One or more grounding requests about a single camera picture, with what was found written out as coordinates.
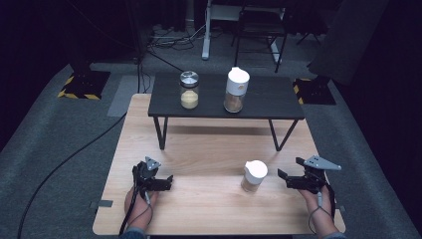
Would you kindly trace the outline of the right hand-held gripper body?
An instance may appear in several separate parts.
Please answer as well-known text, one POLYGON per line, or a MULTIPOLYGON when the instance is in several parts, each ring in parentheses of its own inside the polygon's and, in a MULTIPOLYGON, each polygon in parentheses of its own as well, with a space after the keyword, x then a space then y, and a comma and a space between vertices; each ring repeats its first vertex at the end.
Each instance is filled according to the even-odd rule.
POLYGON ((304 174, 302 176, 289 176, 286 181, 287 188, 307 190, 313 194, 320 192, 327 184, 325 172, 327 170, 341 170, 341 166, 318 155, 305 159, 304 174))

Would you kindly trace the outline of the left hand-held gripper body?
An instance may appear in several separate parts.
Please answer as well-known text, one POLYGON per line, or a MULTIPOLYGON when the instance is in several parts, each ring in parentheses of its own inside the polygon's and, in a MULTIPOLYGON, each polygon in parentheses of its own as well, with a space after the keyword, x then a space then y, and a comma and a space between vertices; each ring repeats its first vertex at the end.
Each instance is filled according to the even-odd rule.
POLYGON ((139 193, 142 199, 146 198, 149 191, 165 191, 167 189, 167 180, 155 177, 160 165, 160 162, 147 156, 145 161, 141 161, 133 167, 134 190, 139 193))

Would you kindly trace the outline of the person's right hand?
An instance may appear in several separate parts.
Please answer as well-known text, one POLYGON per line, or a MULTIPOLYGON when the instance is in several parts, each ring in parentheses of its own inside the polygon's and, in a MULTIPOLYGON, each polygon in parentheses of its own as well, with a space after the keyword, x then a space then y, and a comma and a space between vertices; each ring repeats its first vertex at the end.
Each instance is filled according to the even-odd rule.
POLYGON ((332 219, 330 194, 325 186, 317 194, 307 190, 300 190, 300 194, 305 199, 310 216, 325 213, 332 219))

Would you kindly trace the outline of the person's left hand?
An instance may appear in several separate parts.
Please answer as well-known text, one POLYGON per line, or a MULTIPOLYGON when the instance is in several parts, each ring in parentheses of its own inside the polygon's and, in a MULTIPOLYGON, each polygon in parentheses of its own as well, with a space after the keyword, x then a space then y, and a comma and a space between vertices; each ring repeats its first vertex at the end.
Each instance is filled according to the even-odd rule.
POLYGON ((147 203, 138 193, 134 192, 133 188, 127 193, 124 202, 124 212, 127 213, 129 208, 131 208, 131 212, 127 219, 126 228, 147 229, 152 220, 153 208, 157 202, 158 195, 158 192, 149 192, 150 203, 147 203))

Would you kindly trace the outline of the short glass jar white lid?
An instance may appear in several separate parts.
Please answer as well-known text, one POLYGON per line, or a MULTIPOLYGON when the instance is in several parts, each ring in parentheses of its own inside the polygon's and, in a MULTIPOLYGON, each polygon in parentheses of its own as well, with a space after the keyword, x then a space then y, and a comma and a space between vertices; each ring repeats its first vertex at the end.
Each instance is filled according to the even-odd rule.
POLYGON ((244 170, 242 188, 247 192, 256 192, 268 174, 267 165, 261 160, 247 161, 244 170))

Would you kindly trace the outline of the grey tape strip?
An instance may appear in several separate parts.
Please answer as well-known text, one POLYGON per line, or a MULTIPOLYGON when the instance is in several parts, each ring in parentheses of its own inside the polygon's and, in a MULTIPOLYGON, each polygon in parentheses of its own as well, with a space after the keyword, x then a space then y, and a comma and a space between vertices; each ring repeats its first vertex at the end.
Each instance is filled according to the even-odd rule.
POLYGON ((112 200, 98 200, 90 203, 90 209, 98 209, 100 207, 112 207, 112 200))

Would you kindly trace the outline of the yellow-black striped stand base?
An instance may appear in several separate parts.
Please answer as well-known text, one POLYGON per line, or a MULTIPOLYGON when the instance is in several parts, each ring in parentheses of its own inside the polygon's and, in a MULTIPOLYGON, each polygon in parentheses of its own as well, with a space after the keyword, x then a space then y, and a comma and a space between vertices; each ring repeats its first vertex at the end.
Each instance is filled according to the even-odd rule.
POLYGON ((328 87, 329 78, 295 79, 293 87, 301 105, 334 105, 335 100, 328 87))
POLYGON ((100 100, 110 72, 72 73, 58 93, 59 98, 100 100))

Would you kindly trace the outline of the glass jar silver lid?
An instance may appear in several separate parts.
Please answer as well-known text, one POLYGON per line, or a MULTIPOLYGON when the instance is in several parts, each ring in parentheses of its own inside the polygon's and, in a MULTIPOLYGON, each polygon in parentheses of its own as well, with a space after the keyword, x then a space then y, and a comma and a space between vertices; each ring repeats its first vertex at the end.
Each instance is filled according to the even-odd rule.
POLYGON ((180 103, 188 110, 192 110, 199 103, 199 76, 192 71, 180 75, 180 103))

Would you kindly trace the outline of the black raised shelf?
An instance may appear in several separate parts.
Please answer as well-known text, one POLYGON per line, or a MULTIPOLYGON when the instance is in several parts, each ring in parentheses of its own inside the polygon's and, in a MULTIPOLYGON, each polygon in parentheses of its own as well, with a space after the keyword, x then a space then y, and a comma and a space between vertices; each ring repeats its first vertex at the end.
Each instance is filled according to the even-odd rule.
POLYGON ((276 151, 283 148, 298 121, 305 118, 289 78, 253 76, 244 106, 236 114, 223 107, 226 82, 226 75, 200 76, 199 105, 187 110, 180 103, 179 76, 172 73, 155 76, 147 113, 153 117, 161 150, 165 149, 169 118, 267 120, 276 151))

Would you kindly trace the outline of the tall glass jar white lid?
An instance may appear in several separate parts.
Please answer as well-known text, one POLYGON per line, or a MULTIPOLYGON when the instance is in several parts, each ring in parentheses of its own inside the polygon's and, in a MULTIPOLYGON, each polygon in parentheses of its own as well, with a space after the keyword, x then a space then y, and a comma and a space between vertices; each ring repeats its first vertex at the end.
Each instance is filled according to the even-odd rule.
POLYGON ((229 113, 238 113, 243 108, 250 75, 239 67, 233 67, 228 73, 224 108, 229 113))

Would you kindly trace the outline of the dark grey panel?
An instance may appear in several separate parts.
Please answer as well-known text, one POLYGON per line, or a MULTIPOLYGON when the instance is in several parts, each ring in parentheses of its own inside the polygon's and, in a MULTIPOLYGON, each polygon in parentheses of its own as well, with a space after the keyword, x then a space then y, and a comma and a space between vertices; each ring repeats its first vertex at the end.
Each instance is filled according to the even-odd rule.
POLYGON ((310 72, 350 85, 389 0, 343 0, 310 72))

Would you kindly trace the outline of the black stand pole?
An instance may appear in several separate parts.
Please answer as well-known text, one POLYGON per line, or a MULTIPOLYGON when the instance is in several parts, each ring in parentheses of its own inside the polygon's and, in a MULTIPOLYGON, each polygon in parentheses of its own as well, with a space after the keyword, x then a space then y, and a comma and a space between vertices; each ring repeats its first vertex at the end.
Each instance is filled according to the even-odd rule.
POLYGON ((138 36, 138 24, 137 24, 137 19, 136 19, 136 10, 135 10, 136 4, 134 0, 124 0, 124 1, 125 1, 127 14, 128 14, 129 23, 130 23, 132 42, 133 42, 134 51, 135 51, 134 62, 136 64, 136 73, 137 73, 137 92, 140 94, 143 92, 142 83, 141 83, 142 44, 139 41, 139 36, 138 36))

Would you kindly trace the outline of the black chair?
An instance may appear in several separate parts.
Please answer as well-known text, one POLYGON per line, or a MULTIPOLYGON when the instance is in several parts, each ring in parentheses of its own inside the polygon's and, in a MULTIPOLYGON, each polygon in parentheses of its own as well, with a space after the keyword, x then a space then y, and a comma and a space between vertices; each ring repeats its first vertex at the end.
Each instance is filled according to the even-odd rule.
POLYGON ((232 44, 236 45, 234 65, 238 65, 242 39, 265 39, 279 71, 288 32, 284 14, 286 0, 243 0, 232 44))

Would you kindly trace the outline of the white desk frame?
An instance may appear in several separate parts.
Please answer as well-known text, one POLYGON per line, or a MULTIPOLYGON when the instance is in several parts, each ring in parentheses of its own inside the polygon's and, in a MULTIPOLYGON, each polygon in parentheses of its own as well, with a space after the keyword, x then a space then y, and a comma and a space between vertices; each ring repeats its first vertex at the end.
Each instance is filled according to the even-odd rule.
MULTIPOLYGON (((207 0, 205 10, 205 33, 203 38, 203 48, 201 58, 206 61, 210 57, 211 44, 211 22, 212 21, 231 21, 237 22, 239 19, 240 6, 215 4, 213 0, 207 0)), ((282 61, 283 46, 286 43, 286 37, 283 37, 282 42, 274 41, 270 45, 270 50, 275 64, 282 61)))

